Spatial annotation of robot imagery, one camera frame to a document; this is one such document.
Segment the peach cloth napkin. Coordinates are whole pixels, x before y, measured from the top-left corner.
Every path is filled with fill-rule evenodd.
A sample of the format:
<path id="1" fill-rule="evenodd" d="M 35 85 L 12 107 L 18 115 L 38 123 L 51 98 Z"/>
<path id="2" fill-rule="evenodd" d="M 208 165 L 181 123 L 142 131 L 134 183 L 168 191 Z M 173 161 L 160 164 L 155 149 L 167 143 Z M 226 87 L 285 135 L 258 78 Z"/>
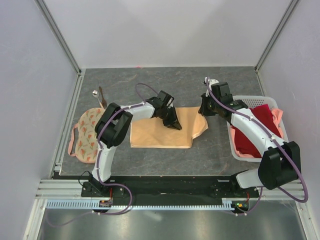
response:
<path id="1" fill-rule="evenodd" d="M 130 128 L 132 148 L 189 149 L 193 140 L 208 129 L 199 107 L 177 107 L 177 118 L 181 130 L 165 127 L 159 118 L 145 118 L 135 121 Z"/>

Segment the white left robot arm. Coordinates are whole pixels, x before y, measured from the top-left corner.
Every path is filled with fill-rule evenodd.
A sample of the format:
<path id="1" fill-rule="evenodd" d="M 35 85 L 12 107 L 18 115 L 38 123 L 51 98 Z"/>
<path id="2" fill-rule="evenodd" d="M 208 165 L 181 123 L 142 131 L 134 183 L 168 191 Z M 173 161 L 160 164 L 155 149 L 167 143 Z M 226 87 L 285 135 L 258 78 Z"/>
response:
<path id="1" fill-rule="evenodd" d="M 143 119 L 158 118 L 164 127 L 182 130 L 176 109 L 173 105 L 174 97 L 165 91 L 157 96 L 133 105 L 120 106 L 114 102 L 104 111 L 95 126 L 97 139 L 97 159 L 92 171 L 96 180 L 92 191 L 99 197 L 106 196 L 110 185 L 106 182 L 111 177 L 111 167 L 117 147 L 125 139 L 132 122 Z"/>

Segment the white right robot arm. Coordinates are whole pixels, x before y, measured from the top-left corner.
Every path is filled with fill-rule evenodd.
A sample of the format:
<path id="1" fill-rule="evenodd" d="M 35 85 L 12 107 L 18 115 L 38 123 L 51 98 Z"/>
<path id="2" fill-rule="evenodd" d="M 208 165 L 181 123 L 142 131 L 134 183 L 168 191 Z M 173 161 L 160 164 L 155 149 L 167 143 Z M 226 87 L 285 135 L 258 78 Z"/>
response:
<path id="1" fill-rule="evenodd" d="M 294 142 L 286 142 L 266 127 L 241 99 L 234 99 L 227 82 L 206 77 L 206 93 L 201 95 L 199 113 L 209 117 L 218 115 L 232 127 L 240 130 L 261 155 L 259 167 L 238 172 L 229 191 L 235 197 L 242 196 L 247 188 L 279 188 L 299 178 L 300 148 Z"/>

